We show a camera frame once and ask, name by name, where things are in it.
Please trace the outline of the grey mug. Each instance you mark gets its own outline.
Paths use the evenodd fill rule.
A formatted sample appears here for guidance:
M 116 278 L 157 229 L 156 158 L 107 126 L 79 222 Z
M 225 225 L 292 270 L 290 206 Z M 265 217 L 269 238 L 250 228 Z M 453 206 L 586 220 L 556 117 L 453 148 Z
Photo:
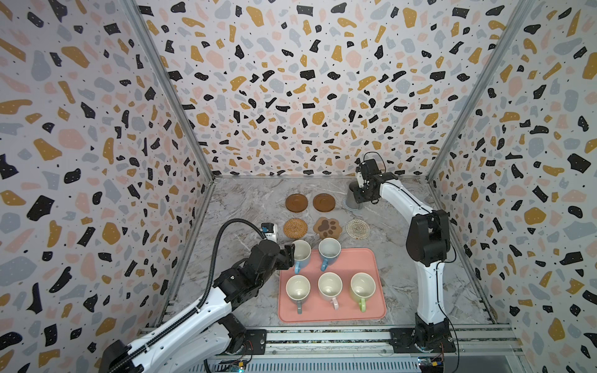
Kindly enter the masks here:
M 356 197 L 354 195 L 355 191 L 359 190 L 359 183 L 357 181 L 352 181 L 348 185 L 348 192 L 345 198 L 345 207 L 352 211 L 357 211 L 362 209 L 362 203 L 357 202 Z

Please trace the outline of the woven rattan coaster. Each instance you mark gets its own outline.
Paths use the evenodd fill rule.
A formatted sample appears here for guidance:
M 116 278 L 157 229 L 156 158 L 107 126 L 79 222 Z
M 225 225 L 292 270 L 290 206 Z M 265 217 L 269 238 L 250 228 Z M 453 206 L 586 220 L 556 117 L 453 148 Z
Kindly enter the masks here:
M 308 225 L 302 219 L 289 219 L 283 226 L 283 233 L 289 239 L 299 240 L 308 233 Z

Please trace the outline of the multicolour woven coaster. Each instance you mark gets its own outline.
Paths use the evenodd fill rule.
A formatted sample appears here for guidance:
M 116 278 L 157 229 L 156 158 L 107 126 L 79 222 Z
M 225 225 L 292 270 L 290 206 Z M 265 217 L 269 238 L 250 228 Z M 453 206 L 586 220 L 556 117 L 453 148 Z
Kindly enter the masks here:
M 357 240 L 367 239 L 370 235 L 370 226 L 361 219 L 353 219 L 345 225 L 346 233 Z

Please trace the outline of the light blue patterned mug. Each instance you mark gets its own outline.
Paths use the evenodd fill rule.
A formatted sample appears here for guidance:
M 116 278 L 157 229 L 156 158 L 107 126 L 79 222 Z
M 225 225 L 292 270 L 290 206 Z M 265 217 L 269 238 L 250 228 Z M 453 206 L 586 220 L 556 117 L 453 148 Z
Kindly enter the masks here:
M 333 265 L 340 256 L 341 244 L 334 238 L 323 239 L 319 246 L 318 251 L 322 264 L 320 270 L 325 272 L 329 266 Z

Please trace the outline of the cork paw coaster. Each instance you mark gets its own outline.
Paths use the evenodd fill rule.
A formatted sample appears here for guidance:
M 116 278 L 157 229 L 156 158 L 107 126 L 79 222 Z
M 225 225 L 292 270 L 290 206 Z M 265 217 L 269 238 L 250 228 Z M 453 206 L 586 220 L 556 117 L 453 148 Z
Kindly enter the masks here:
M 320 237 L 320 239 L 339 239 L 342 233 L 342 227 L 337 219 L 321 217 L 315 223 L 313 231 Z

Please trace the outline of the brown wooden coaster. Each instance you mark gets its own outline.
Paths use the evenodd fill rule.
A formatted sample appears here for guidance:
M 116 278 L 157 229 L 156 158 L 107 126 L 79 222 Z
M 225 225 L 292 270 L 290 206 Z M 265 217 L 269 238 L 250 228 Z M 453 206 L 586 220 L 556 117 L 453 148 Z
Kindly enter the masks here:
M 285 207 L 293 213 L 305 211 L 308 205 L 308 198 L 304 194 L 291 194 L 285 200 Z
M 331 194 L 317 194 L 312 204 L 319 212 L 330 212 L 336 207 L 336 200 Z

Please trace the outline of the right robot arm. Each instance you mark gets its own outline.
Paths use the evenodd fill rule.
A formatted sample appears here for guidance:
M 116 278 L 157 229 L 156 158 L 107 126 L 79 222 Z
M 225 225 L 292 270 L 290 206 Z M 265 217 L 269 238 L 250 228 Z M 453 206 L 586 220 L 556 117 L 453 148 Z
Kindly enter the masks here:
M 450 250 L 448 215 L 419 200 L 391 173 L 369 173 L 361 166 L 356 177 L 351 184 L 356 203 L 384 199 L 410 223 L 406 249 L 418 275 L 413 345 L 420 351 L 431 352 L 451 337 L 442 290 L 443 270 Z

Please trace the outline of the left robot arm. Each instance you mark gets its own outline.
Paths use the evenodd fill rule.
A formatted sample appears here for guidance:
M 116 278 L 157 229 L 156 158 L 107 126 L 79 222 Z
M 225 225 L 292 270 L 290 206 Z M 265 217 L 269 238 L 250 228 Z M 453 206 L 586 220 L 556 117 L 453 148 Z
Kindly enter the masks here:
M 149 334 L 129 344 L 118 340 L 103 353 L 101 372 L 179 372 L 224 351 L 238 351 L 246 328 L 233 311 L 255 298 L 278 270 L 295 265 L 295 246 L 260 241 L 250 256 L 222 272 L 198 300 Z

